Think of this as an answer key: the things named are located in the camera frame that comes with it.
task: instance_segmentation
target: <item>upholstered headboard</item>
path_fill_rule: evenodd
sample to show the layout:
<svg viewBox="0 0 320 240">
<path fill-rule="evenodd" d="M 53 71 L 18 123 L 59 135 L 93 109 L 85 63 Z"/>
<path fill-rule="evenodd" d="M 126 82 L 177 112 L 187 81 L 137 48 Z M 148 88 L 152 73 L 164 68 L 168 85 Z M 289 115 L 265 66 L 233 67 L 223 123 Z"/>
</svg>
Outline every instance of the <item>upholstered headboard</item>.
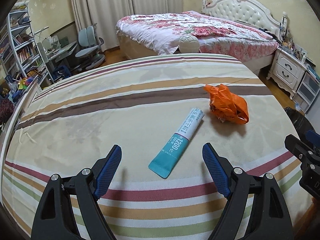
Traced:
<svg viewBox="0 0 320 240">
<path fill-rule="evenodd" d="M 266 28 L 280 38 L 280 23 L 270 10 L 257 0 L 203 0 L 203 13 L 213 17 L 241 21 L 257 28 Z"/>
</svg>

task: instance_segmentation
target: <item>drawer handle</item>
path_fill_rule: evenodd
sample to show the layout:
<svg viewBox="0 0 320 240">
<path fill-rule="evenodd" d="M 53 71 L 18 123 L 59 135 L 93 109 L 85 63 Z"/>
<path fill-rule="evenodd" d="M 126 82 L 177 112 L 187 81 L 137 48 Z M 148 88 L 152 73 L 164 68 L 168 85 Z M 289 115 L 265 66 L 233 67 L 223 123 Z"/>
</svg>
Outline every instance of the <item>drawer handle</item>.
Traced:
<svg viewBox="0 0 320 240">
<path fill-rule="evenodd" d="M 289 75 L 286 76 L 283 71 L 282 71 L 282 74 L 283 74 L 285 77 L 289 77 Z"/>
<path fill-rule="evenodd" d="M 289 64 L 284 64 L 285 66 L 289 66 L 290 70 L 292 70 L 292 67 Z"/>
</svg>

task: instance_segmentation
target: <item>bed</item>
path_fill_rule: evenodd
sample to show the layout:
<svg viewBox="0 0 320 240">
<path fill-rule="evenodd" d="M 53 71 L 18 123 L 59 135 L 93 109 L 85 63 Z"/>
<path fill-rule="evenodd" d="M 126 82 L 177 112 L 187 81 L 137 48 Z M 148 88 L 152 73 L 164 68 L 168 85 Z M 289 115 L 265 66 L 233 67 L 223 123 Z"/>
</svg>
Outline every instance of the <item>bed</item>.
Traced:
<svg viewBox="0 0 320 240">
<path fill-rule="evenodd" d="M 220 123 L 211 114 L 203 87 L 220 83 L 247 101 L 246 125 Z M 274 174 L 295 232 L 310 212 L 311 196 L 299 186 L 300 162 L 284 148 L 285 137 L 297 133 L 269 89 L 233 57 L 129 60 L 78 74 L 27 98 L 32 101 L 23 99 L 22 118 L 15 112 L 0 138 L 5 136 L 0 201 L 27 239 L 50 176 L 73 176 L 105 157 L 114 144 L 121 146 L 123 157 L 99 205 L 117 239 L 207 240 L 226 202 L 201 157 L 207 142 L 249 174 Z M 168 179 L 162 179 L 148 164 L 194 107 L 204 111 L 203 121 Z M 71 200 L 81 236 L 89 239 L 77 200 Z M 249 196 L 238 237 L 252 200 Z"/>
<path fill-rule="evenodd" d="M 213 0 L 211 3 L 203 0 L 202 13 L 206 15 L 189 11 L 125 17 L 116 26 L 120 49 L 129 59 L 179 53 L 179 38 L 192 34 L 198 37 L 202 52 L 236 57 L 256 74 L 272 63 L 278 44 L 258 28 L 266 28 L 281 39 L 280 23 L 261 3 L 256 0 Z M 212 26 L 218 26 L 218 32 L 212 30 Z"/>
</svg>

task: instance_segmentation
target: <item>floral bedspread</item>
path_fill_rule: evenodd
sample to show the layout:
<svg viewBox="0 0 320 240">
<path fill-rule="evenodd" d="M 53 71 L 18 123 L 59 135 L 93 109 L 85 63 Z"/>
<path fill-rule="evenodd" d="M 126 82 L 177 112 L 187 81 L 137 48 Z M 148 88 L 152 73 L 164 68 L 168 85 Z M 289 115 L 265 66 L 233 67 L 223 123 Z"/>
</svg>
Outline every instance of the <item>floral bedspread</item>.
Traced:
<svg viewBox="0 0 320 240">
<path fill-rule="evenodd" d="M 199 39 L 201 52 L 230 55 L 241 62 L 268 56 L 278 46 L 270 35 L 258 29 L 195 11 L 130 15 L 118 21 L 116 30 L 158 55 L 173 54 L 180 37 L 186 34 Z"/>
</svg>

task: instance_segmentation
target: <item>bookshelf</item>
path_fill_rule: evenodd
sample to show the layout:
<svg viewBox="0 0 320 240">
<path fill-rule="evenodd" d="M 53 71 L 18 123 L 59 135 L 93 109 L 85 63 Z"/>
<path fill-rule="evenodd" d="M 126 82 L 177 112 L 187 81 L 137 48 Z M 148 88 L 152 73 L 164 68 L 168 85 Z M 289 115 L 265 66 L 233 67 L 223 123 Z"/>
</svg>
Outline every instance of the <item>bookshelf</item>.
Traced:
<svg viewBox="0 0 320 240">
<path fill-rule="evenodd" d="M 20 21 L 22 18 L 28 19 L 26 16 L 28 7 L 11 10 L 0 26 L 0 63 L 6 75 L 10 74 L 15 79 L 37 77 L 41 86 L 47 76 L 52 81 L 53 78 L 35 43 L 31 21 Z"/>
</svg>

